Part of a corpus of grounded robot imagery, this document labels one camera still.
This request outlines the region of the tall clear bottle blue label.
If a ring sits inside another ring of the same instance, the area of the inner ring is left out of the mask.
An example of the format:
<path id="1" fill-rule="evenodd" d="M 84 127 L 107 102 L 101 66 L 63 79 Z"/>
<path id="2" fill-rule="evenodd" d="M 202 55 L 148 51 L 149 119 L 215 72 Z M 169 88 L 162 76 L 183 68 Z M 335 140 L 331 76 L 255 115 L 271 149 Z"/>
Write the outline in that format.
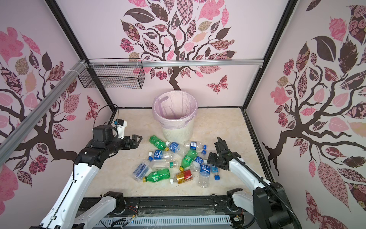
<path id="1" fill-rule="evenodd" d="M 202 163 L 202 165 L 200 167 L 199 180 L 198 180 L 198 185 L 201 188 L 208 187 L 210 171 L 211 171 L 210 165 L 207 163 L 207 160 L 204 160 L 204 162 Z"/>

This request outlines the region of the clear bottle blue chinese label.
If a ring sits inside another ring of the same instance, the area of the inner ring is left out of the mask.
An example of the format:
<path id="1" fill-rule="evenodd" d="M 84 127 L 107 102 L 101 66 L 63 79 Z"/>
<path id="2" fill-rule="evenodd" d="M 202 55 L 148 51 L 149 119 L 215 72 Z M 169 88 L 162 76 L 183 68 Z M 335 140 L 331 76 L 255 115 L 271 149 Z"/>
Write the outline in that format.
<path id="1" fill-rule="evenodd" d="M 162 150 L 150 151 L 149 156 L 155 160 L 161 160 L 161 159 L 172 160 L 174 157 L 172 152 Z"/>

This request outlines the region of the large clear bottle blue label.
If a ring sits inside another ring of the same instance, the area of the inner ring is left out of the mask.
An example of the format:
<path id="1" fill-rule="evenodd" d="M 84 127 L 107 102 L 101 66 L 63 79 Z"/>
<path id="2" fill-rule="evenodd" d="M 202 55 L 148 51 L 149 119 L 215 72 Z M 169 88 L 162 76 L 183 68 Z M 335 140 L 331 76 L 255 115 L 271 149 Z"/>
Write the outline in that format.
<path id="1" fill-rule="evenodd" d="M 152 160 L 153 160 L 153 158 L 151 156 L 149 156 L 146 160 L 142 161 L 137 166 L 137 168 L 132 173 L 132 178 L 135 181 L 140 181 L 145 177 L 146 173 L 150 169 L 150 163 L 151 163 Z"/>

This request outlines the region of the green bottle yellow cap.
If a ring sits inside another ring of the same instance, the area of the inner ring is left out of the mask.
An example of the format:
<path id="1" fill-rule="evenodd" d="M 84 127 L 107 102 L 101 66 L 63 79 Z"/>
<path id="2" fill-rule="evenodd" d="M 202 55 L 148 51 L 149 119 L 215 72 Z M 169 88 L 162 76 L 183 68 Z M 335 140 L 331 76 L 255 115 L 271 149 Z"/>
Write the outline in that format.
<path id="1" fill-rule="evenodd" d="M 179 170 L 181 172 L 185 171 L 185 169 L 189 168 L 193 160 L 197 157 L 197 151 L 194 149 L 188 150 L 187 154 L 184 156 L 181 162 L 181 166 Z"/>

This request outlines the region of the clear bottle blue cap label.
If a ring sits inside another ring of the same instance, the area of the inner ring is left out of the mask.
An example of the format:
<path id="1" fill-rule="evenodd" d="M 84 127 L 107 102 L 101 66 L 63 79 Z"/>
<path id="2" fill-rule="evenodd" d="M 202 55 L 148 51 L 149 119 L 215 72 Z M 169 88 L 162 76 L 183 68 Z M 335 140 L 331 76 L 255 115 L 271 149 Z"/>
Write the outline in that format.
<path id="1" fill-rule="evenodd" d="M 196 151 L 203 151 L 203 150 L 207 150 L 207 145 L 203 144 L 202 142 L 199 141 L 185 141 L 184 142 L 184 146 L 188 149 L 193 149 Z"/>

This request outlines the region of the green bottle front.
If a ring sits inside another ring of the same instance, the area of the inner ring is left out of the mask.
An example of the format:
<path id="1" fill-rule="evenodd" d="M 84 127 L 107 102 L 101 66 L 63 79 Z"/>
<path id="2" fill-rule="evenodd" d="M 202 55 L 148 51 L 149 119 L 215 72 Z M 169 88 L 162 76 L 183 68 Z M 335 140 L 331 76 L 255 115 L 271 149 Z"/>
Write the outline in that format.
<path id="1" fill-rule="evenodd" d="M 156 183 L 156 182 L 170 179 L 170 178 L 171 178 L 171 174 L 170 174 L 169 169 L 160 169 L 160 170 L 150 173 L 148 176 L 145 176 L 143 178 L 143 182 L 144 183 L 146 183 L 146 182 Z"/>

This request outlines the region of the small bottle blue label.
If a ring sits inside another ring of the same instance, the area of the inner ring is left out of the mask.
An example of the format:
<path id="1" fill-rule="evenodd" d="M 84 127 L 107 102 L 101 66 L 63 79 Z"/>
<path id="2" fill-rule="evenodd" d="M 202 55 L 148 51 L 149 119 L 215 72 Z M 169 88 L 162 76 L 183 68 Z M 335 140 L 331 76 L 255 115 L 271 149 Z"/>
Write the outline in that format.
<path id="1" fill-rule="evenodd" d="M 193 172 L 197 172 L 201 165 L 203 164 L 204 162 L 204 159 L 206 157 L 206 154 L 207 154 L 207 151 L 206 150 L 203 150 L 202 152 L 200 152 L 196 158 L 192 161 L 191 165 L 190 165 L 190 170 L 193 171 Z"/>

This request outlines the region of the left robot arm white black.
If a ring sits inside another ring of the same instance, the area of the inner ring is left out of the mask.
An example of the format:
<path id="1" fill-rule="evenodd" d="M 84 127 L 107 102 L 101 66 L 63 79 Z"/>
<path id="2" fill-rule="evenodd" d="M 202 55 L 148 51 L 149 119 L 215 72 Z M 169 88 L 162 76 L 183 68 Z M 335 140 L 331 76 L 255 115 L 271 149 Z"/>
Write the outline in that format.
<path id="1" fill-rule="evenodd" d="M 92 229 L 111 212 L 122 213 L 126 203 L 121 192 L 109 191 L 100 200 L 77 216 L 78 209 L 91 182 L 104 162 L 120 150 L 137 149 L 142 136 L 125 136 L 127 122 L 118 119 L 114 125 L 100 125 L 92 130 L 93 138 L 80 151 L 72 166 L 71 176 L 57 201 L 38 229 Z"/>

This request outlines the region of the green bottle near bin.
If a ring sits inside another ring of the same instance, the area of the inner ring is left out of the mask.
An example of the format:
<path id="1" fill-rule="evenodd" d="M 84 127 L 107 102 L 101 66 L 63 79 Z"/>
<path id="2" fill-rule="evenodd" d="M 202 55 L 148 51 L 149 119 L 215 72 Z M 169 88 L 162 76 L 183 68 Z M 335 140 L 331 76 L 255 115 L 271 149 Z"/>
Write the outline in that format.
<path id="1" fill-rule="evenodd" d="M 166 142 L 153 135 L 150 137 L 149 142 L 154 145 L 158 150 L 168 151 L 169 148 L 166 145 Z"/>

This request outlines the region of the white ribbed waste bin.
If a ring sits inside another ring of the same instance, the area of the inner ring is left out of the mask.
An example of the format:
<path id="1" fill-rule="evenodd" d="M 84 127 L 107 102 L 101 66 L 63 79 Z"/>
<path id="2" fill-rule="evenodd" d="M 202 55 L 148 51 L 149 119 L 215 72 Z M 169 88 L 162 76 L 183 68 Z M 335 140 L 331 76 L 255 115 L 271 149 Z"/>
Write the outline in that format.
<path id="1" fill-rule="evenodd" d="M 169 142 L 182 144 L 193 136 L 194 120 L 190 121 L 185 127 L 180 129 L 162 128 L 164 138 Z"/>

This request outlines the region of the pink plastic bin liner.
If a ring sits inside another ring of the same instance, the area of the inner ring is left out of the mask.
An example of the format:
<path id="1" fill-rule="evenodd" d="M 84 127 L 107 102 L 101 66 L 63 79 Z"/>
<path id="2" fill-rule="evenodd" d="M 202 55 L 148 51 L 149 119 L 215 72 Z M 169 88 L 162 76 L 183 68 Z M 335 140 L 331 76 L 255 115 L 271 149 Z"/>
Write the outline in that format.
<path id="1" fill-rule="evenodd" d="M 189 93 L 170 91 L 156 97 L 152 104 L 152 114 L 165 129 L 180 129 L 188 125 L 196 116 L 198 103 Z"/>

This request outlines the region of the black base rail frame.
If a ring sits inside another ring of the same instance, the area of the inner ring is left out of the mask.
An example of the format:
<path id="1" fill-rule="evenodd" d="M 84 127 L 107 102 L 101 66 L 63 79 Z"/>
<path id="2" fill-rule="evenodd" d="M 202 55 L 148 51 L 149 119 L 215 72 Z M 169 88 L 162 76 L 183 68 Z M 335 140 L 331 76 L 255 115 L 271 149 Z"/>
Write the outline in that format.
<path id="1" fill-rule="evenodd" d="M 130 197 L 124 198 L 125 209 L 130 208 L 132 212 L 147 210 L 192 210 L 215 208 L 218 211 L 243 210 L 234 206 L 231 194 L 240 188 L 227 192 L 225 196 L 176 196 L 176 197 Z"/>

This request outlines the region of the rear aluminium rail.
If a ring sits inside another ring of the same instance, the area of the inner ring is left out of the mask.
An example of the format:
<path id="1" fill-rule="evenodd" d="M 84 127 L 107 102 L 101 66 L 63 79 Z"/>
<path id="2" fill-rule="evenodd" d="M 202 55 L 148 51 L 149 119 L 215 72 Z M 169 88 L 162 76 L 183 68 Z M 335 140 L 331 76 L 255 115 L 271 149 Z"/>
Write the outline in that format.
<path id="1" fill-rule="evenodd" d="M 137 67 L 181 67 L 181 66 L 234 66 L 234 65 L 259 65 L 262 66 L 263 59 L 229 59 L 229 60 L 186 60 L 186 61 L 119 61 L 107 62 L 100 60 L 99 62 L 92 62 L 90 60 L 90 67 L 107 67 L 107 66 L 137 66 Z"/>

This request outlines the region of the aluminium rail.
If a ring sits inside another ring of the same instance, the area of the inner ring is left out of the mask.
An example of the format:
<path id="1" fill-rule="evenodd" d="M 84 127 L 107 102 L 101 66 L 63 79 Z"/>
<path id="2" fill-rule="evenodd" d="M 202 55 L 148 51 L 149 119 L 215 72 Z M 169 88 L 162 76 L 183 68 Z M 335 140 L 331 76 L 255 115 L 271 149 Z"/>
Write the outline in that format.
<path id="1" fill-rule="evenodd" d="M 65 77 L 52 89 L 38 106 L 31 111 L 31 113 L 25 117 L 20 123 L 19 127 L 7 137 L 1 144 L 1 165 L 15 151 L 18 145 L 24 140 L 24 138 L 32 131 L 37 125 L 39 120 L 44 114 L 51 108 L 52 104 L 61 96 L 66 88 L 72 83 L 72 81 L 79 76 L 79 74 L 87 68 L 88 64 L 85 60 L 79 60 L 65 75 Z"/>
<path id="2" fill-rule="evenodd" d="M 259 65 L 262 66 L 263 59 L 229 59 L 229 60 L 186 60 L 186 61 L 119 61 L 107 62 L 100 60 L 99 62 L 92 62 L 90 60 L 90 67 L 107 67 L 107 66 L 137 66 L 137 67 L 181 67 L 181 66 L 234 66 L 234 65 Z"/>

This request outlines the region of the left aluminium rail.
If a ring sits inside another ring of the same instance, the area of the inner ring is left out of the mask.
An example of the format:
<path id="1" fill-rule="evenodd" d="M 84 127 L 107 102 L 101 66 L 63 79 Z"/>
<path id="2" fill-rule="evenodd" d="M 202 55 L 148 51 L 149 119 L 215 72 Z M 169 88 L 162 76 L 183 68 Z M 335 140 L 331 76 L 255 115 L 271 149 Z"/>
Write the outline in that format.
<path id="1" fill-rule="evenodd" d="M 66 88 L 72 83 L 72 81 L 79 76 L 79 74 L 87 68 L 88 64 L 85 60 L 79 60 L 65 75 L 65 77 L 52 89 L 38 106 L 31 111 L 31 113 L 25 117 L 20 123 L 19 127 L 7 137 L 1 144 L 1 165 L 15 151 L 18 145 L 24 140 L 24 138 L 32 131 L 37 125 L 39 120 L 44 114 L 51 108 L 52 104 L 61 96 Z"/>

